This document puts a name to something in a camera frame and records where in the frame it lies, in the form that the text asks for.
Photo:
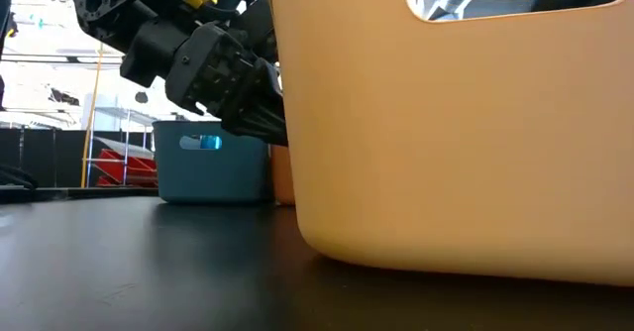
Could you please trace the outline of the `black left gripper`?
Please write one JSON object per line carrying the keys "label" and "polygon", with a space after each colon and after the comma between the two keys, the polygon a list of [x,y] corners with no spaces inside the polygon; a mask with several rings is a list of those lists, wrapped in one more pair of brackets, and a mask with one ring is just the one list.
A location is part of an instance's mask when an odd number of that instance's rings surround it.
{"label": "black left gripper", "polygon": [[166,46],[164,89],[169,101],[198,115],[205,110],[215,114],[245,78],[243,108],[224,113],[222,128],[236,136],[288,146],[283,95],[274,64],[257,58],[233,33],[211,23],[189,34],[172,28]]}

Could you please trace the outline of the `orange plastic bin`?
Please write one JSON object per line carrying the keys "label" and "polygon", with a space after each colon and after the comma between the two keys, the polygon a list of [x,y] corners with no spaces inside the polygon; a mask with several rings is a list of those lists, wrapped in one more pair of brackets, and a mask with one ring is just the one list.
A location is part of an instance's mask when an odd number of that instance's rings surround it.
{"label": "orange plastic bin", "polygon": [[280,205],[294,205],[295,197],[288,147],[270,146],[273,195]]}

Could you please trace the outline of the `blue plastic bin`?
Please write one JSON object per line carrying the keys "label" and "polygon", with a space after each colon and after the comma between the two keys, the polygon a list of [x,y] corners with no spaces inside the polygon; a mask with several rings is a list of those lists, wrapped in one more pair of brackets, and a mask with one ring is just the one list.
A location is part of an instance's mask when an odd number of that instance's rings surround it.
{"label": "blue plastic bin", "polygon": [[270,199],[268,145],[218,121],[155,121],[158,195],[169,203]]}

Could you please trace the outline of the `yellow plastic bin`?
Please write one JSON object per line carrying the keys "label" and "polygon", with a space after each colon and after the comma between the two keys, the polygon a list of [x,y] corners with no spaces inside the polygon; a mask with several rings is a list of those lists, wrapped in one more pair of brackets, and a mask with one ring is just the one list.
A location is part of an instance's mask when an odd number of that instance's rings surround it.
{"label": "yellow plastic bin", "polygon": [[634,286],[634,0],[271,0],[298,227],[395,270]]}

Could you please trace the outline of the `metal shelf with red bins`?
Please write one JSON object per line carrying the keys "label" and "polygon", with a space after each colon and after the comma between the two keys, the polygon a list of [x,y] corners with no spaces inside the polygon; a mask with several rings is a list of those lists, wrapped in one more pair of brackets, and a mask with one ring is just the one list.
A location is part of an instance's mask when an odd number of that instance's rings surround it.
{"label": "metal shelf with red bins", "polygon": [[[102,115],[117,123],[122,141],[95,136],[96,120]],[[98,187],[157,187],[152,124],[158,118],[138,110],[92,106],[88,111],[83,147],[81,187],[91,185],[94,168]]]}

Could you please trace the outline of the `black aluminium table frame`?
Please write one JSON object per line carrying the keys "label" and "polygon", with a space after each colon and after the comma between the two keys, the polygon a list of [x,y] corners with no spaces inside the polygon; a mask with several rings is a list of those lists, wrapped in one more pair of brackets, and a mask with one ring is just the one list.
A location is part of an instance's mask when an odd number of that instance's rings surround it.
{"label": "black aluminium table frame", "polygon": [[70,187],[27,189],[19,186],[0,188],[0,205],[28,204],[73,199],[99,199],[119,197],[157,197],[157,188],[143,187]]}

